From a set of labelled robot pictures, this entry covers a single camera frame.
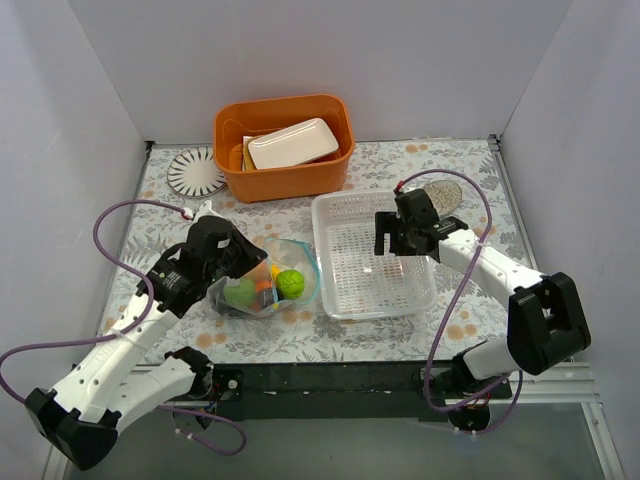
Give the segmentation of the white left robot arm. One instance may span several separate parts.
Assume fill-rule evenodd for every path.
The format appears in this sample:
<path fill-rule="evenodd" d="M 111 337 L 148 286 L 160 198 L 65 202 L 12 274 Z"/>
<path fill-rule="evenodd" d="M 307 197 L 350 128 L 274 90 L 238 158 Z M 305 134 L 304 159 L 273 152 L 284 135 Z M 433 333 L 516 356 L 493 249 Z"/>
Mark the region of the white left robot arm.
<path fill-rule="evenodd" d="M 129 425 L 164 402 L 208 396 L 213 364 L 191 347 L 166 354 L 160 366 L 134 380 L 127 377 L 215 281 L 238 279 L 266 257 L 229 220 L 216 215 L 196 220 L 185 241 L 162 253 L 140 281 L 108 341 L 98 343 L 53 387 L 36 388 L 26 397 L 39 432 L 86 471 L 108 455 Z"/>

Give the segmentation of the clear zip top bag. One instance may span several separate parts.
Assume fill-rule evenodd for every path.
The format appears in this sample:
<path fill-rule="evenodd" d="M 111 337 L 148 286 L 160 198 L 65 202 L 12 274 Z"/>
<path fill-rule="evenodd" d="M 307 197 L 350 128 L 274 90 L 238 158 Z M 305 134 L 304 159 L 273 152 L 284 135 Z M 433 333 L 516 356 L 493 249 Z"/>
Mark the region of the clear zip top bag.
<path fill-rule="evenodd" d="M 271 275 L 271 268 L 276 266 L 281 271 L 295 269 L 301 272 L 305 278 L 305 290 L 301 297 L 295 300 L 283 299 L 278 294 L 278 302 L 271 308 L 264 309 L 260 312 L 254 311 L 251 306 L 245 307 L 253 312 L 251 317 L 263 318 L 276 313 L 281 313 L 287 308 L 299 307 L 312 302 L 319 290 L 319 269 L 316 264 L 315 257 L 310 251 L 310 246 L 304 242 L 268 238 L 264 244 L 264 250 L 267 257 L 258 266 L 245 273 L 242 277 L 251 279 L 255 284 L 262 280 L 272 280 L 276 287 L 276 278 Z M 207 299 L 210 297 L 222 297 L 223 288 L 228 281 L 237 281 L 223 277 L 216 281 L 208 290 Z"/>

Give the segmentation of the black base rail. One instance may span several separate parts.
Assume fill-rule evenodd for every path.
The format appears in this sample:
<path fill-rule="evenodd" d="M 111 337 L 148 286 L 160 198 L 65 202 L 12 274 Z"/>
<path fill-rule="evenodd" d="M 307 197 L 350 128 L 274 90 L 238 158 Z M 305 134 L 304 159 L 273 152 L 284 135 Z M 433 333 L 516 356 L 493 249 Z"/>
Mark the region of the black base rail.
<path fill-rule="evenodd" d="M 424 367 L 423 361 L 222 364 L 202 400 L 234 421 L 444 421 L 425 401 Z"/>

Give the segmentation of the orange plastic tub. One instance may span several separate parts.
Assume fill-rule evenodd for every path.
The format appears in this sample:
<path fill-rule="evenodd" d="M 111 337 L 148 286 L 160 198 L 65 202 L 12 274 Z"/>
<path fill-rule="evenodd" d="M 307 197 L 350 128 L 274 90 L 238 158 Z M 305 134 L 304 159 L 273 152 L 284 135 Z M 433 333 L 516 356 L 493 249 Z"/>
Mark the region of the orange plastic tub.
<path fill-rule="evenodd" d="M 262 136 L 303 120 L 326 121 L 338 150 L 311 163 L 243 171 L 243 138 Z M 330 94 L 239 102 L 223 107 L 212 124 L 213 156 L 234 197 L 243 203 L 331 193 L 342 188 L 355 138 L 346 104 Z"/>

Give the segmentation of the striped round plate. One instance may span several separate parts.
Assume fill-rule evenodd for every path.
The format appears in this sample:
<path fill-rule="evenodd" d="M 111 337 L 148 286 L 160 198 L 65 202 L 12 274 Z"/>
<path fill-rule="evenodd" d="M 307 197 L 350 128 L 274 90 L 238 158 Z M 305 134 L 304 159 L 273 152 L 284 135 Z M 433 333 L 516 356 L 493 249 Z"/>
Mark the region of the striped round plate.
<path fill-rule="evenodd" d="M 202 198 L 226 186 L 224 174 L 216 166 L 213 148 L 192 147 L 183 150 L 170 163 L 167 183 L 178 195 Z"/>

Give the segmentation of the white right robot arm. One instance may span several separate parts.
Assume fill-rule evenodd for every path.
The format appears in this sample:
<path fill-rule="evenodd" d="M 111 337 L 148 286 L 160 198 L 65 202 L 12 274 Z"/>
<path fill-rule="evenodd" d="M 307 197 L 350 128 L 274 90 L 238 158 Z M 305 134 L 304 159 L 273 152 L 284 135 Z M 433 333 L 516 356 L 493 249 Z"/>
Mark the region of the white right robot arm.
<path fill-rule="evenodd" d="M 438 216 L 423 190 L 399 193 L 393 212 L 375 215 L 377 255 L 428 256 L 469 277 L 507 312 L 504 336 L 459 354 L 440 374 L 450 389 L 475 397 L 504 374 L 538 375 L 586 350 L 591 334 L 575 282 L 546 275 L 481 244 L 460 219 Z"/>

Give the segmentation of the orange mandarin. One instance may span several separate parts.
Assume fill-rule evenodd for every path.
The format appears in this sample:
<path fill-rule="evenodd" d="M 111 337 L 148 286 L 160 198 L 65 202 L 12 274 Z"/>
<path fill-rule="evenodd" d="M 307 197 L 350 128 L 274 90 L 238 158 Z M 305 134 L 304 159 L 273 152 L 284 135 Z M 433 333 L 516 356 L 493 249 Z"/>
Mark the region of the orange mandarin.
<path fill-rule="evenodd" d="M 262 280 L 255 284 L 255 297 L 251 308 L 260 312 L 278 302 L 277 289 L 272 280 Z"/>

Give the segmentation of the yellow item in tub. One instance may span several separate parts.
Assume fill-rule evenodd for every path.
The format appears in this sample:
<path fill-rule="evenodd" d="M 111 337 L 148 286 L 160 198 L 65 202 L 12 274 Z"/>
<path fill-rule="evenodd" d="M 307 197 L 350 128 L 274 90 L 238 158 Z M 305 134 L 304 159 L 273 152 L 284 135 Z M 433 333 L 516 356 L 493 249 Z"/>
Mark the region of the yellow item in tub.
<path fill-rule="evenodd" d="M 254 171 L 254 164 L 249 143 L 253 140 L 251 136 L 244 136 L 242 143 L 236 145 L 229 155 L 229 168 L 234 171 Z"/>

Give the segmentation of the white plastic perforated basket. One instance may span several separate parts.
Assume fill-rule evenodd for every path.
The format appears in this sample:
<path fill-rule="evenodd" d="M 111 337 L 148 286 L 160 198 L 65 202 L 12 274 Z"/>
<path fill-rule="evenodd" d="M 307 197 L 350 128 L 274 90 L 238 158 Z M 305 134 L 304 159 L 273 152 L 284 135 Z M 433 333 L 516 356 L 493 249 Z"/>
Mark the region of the white plastic perforated basket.
<path fill-rule="evenodd" d="M 349 190 L 311 203 L 323 308 L 336 320 L 409 315 L 437 303 L 434 262 L 374 253 L 375 214 L 394 211 L 393 193 Z"/>

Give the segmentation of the white rectangular plate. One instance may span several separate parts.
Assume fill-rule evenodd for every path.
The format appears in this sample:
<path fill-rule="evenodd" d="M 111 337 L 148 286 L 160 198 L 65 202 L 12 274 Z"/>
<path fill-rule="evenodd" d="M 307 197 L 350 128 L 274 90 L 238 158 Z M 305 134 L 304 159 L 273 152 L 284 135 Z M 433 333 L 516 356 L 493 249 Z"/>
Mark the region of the white rectangular plate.
<path fill-rule="evenodd" d="M 328 124 L 312 118 L 253 138 L 248 152 L 256 169 L 266 170 L 306 164 L 336 152 L 338 147 Z"/>

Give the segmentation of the speckled oval ceramic dish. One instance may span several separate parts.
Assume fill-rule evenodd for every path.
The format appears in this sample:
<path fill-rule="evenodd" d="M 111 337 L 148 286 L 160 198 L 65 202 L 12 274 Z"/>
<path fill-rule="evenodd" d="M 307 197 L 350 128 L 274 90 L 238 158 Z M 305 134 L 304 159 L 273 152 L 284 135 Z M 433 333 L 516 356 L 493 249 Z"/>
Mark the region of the speckled oval ceramic dish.
<path fill-rule="evenodd" d="M 462 201 L 462 189 L 452 180 L 435 180 L 423 189 L 440 217 L 452 214 Z"/>

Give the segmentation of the green cabbage ball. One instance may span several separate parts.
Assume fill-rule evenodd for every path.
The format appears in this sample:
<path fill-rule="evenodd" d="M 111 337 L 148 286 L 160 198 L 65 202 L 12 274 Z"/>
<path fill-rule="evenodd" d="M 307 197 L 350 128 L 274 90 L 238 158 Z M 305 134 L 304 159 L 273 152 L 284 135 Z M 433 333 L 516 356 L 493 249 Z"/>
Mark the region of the green cabbage ball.
<path fill-rule="evenodd" d="M 276 289 L 281 298 L 295 300 L 304 293 L 305 278 L 295 269 L 281 271 L 276 276 Z"/>
<path fill-rule="evenodd" d="M 245 308 L 253 304 L 256 298 L 255 283 L 248 278 L 228 281 L 223 288 L 226 303 L 234 308 Z"/>

